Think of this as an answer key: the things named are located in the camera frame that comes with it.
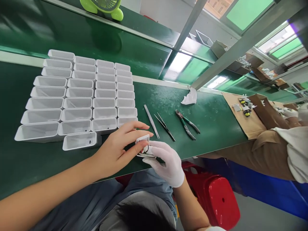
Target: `white sleeve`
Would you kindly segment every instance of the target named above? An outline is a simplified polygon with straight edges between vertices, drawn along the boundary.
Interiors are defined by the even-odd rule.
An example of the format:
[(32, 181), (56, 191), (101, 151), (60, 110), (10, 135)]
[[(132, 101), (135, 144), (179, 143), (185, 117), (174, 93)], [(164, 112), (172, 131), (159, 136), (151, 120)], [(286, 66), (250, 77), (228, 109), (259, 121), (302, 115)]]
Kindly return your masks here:
[(225, 231), (225, 230), (221, 227), (218, 227), (218, 226), (212, 226), (212, 227), (206, 229), (206, 231)]

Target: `window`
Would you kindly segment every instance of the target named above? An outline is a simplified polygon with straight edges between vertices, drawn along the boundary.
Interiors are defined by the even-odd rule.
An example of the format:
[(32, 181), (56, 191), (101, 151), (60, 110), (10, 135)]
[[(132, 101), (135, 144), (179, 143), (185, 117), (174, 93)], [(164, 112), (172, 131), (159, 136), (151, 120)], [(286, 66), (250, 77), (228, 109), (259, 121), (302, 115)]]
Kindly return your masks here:
[(294, 52), (304, 49), (292, 26), (287, 21), (256, 44), (256, 47), (275, 60), (287, 58)]
[(208, 0), (204, 9), (220, 19), (233, 2), (234, 0)]
[(238, 0), (226, 18), (240, 30), (245, 30), (272, 3), (273, 0)]
[(204, 10), (241, 35), (274, 4), (273, 0), (208, 0)]

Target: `person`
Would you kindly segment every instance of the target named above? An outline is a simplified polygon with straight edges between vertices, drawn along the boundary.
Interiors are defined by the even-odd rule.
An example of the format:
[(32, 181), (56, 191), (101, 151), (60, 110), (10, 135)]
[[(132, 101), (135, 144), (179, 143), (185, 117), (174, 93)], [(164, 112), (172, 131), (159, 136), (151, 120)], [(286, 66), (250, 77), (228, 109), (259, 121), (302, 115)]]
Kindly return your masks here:
[(276, 127), (262, 132), (255, 141), (199, 157), (224, 157), (268, 176), (308, 183), (308, 103), (298, 112), (284, 108), (283, 115), (290, 129)]
[[(153, 136), (144, 129), (149, 126), (142, 122), (126, 123), (92, 157), (1, 200), (0, 230), (176, 230), (172, 192), (185, 230), (223, 230), (211, 227), (169, 145), (141, 141), (123, 150)], [(153, 168), (135, 173), (125, 189), (115, 179), (92, 184), (120, 171), (148, 144), (165, 166), (144, 158)]]

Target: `denim jeans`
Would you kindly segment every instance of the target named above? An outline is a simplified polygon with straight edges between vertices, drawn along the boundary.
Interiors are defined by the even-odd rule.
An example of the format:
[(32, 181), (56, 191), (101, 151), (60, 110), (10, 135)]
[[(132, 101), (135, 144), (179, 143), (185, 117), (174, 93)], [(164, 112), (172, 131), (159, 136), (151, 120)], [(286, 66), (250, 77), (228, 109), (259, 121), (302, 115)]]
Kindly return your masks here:
[(164, 200), (177, 219), (172, 187), (150, 168), (134, 173), (124, 190), (123, 185), (115, 179), (83, 188), (51, 210), (31, 231), (91, 231), (116, 204), (139, 191), (146, 191)]

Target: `beige pants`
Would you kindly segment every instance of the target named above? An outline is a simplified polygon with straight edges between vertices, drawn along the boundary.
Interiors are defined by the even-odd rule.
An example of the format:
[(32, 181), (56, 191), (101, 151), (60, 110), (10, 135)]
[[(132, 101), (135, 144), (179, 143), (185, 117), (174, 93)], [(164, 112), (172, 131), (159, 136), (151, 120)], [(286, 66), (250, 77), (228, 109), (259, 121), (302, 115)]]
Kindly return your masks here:
[(284, 179), (295, 180), (288, 166), (287, 142), (277, 132), (262, 132), (255, 141), (221, 149), (198, 157), (225, 157), (256, 172)]

